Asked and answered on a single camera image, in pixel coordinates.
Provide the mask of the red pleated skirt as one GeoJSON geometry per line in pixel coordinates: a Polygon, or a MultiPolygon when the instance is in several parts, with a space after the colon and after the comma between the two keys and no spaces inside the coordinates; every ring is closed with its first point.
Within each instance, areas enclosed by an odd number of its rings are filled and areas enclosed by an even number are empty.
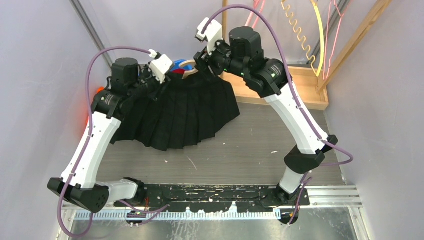
{"type": "Polygon", "coordinates": [[[183,68],[178,68],[178,69],[174,69],[172,72],[175,73],[175,74],[183,75],[185,73],[185,71],[186,70],[183,69],[183,68]]]}

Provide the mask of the black garment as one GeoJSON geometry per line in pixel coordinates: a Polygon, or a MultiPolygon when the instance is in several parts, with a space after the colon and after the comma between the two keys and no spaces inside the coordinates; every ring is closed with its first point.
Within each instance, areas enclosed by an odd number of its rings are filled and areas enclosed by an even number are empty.
{"type": "Polygon", "coordinates": [[[112,137],[138,141],[159,151],[196,146],[214,138],[240,115],[232,85],[219,76],[170,73],[170,83],[157,100],[142,97],[112,137]]]}

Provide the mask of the wooden hanger with metal hook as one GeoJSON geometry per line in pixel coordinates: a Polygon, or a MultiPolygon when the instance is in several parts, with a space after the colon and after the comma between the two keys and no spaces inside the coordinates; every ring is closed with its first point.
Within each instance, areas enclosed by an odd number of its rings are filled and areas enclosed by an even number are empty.
{"type": "Polygon", "coordinates": [[[314,63],[317,61],[317,55],[312,53],[312,47],[306,44],[308,38],[303,33],[303,28],[299,26],[299,22],[295,17],[295,13],[291,10],[291,5],[286,3],[286,0],[280,2],[281,7],[285,13],[285,16],[288,20],[289,25],[292,27],[293,33],[296,35],[297,40],[300,42],[300,46],[305,53],[305,57],[308,60],[308,64],[315,74],[316,77],[319,77],[322,73],[322,70],[325,66],[325,34],[324,34],[324,24],[321,16],[321,12],[318,7],[318,2],[316,0],[310,0],[310,3],[313,7],[314,14],[317,20],[318,32],[319,32],[319,60],[318,66],[314,67],[314,63]]]}

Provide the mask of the pink wire hanger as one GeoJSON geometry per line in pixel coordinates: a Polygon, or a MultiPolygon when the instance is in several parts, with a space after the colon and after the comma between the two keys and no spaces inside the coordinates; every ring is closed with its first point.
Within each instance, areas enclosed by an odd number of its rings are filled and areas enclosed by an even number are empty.
{"type": "Polygon", "coordinates": [[[322,79],[327,80],[330,75],[332,61],[335,57],[336,45],[341,29],[342,21],[345,15],[346,8],[349,6],[349,0],[330,0],[328,5],[328,16],[324,30],[324,53],[322,56],[323,68],[322,79]]]}

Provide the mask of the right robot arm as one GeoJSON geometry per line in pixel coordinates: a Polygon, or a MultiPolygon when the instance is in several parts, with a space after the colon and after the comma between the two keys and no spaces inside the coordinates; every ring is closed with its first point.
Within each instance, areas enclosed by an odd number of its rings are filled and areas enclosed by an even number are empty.
{"type": "Polygon", "coordinates": [[[230,73],[243,79],[246,86],[264,99],[279,115],[295,140],[295,147],[284,157],[286,169],[276,187],[276,197],[283,205],[297,199],[304,175],[317,168],[325,153],[336,145],[335,135],[328,135],[312,118],[297,90],[291,91],[288,71],[282,61],[266,58],[261,36],[251,27],[230,31],[229,43],[223,40],[222,26],[212,23],[207,29],[198,26],[196,39],[206,42],[194,60],[200,70],[219,76],[230,73]]]}

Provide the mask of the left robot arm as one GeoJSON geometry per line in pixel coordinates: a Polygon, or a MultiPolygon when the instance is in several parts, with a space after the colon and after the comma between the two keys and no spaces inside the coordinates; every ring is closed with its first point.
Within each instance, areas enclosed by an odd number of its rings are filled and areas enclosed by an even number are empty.
{"type": "Polygon", "coordinates": [[[97,181],[101,161],[113,136],[131,112],[135,101],[155,96],[168,82],[174,67],[167,56],[156,57],[140,66],[134,58],[119,58],[111,67],[105,89],[99,89],[91,104],[92,115],[72,160],[60,177],[52,177],[47,188],[68,203],[91,213],[120,200],[135,207],[146,200],[145,184],[125,177],[118,181],[97,181]]]}

